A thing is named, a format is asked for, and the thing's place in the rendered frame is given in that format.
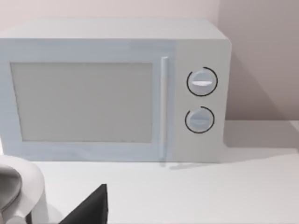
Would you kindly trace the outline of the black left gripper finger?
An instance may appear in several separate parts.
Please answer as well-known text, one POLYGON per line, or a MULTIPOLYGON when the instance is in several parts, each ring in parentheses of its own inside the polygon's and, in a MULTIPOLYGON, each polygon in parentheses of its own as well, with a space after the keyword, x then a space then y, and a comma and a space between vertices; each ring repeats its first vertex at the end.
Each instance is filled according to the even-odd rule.
POLYGON ((107 224, 107 184, 101 184, 58 224, 107 224))

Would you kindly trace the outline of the pale microwave door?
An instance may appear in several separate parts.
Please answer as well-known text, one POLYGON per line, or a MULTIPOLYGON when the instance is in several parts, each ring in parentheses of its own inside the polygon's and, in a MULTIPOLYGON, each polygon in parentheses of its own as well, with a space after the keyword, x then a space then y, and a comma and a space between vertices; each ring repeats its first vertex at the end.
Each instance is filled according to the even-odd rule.
POLYGON ((160 161, 161 57, 172 134, 175 43, 0 38, 0 139, 30 161, 160 161))

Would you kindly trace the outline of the small pale microwave knob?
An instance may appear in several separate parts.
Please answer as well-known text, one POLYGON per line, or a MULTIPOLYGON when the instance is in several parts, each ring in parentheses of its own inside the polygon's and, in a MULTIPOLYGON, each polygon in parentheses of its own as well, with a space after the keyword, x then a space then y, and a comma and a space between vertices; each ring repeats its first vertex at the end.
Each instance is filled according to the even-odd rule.
POLYGON ((201 106, 197 110, 189 110, 185 115, 186 128, 195 134, 208 132, 215 123, 214 113, 207 107, 201 106))

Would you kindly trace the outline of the large pale microwave knob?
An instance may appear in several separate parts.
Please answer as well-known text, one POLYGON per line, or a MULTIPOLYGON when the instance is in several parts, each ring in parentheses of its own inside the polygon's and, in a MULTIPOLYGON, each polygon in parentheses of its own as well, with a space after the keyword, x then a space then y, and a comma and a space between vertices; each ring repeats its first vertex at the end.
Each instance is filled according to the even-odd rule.
POLYGON ((212 94, 217 88, 218 77, 211 68, 203 67, 188 75, 186 85, 191 94, 205 97, 212 94))

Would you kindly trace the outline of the pale microwave oven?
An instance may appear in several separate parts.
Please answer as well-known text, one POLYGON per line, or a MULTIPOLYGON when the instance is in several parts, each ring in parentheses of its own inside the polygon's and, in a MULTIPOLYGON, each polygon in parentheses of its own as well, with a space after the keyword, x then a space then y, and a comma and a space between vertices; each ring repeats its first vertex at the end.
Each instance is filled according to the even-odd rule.
POLYGON ((232 46, 213 24, 196 18, 41 18, 0 33, 17 39, 139 39, 175 43, 172 84, 173 125, 165 162, 218 162, 224 149, 232 46), (190 93, 186 79, 191 72, 211 68, 218 77, 215 91, 205 97, 190 93), (185 126, 189 110, 201 106, 215 115, 214 126, 195 134, 185 126))

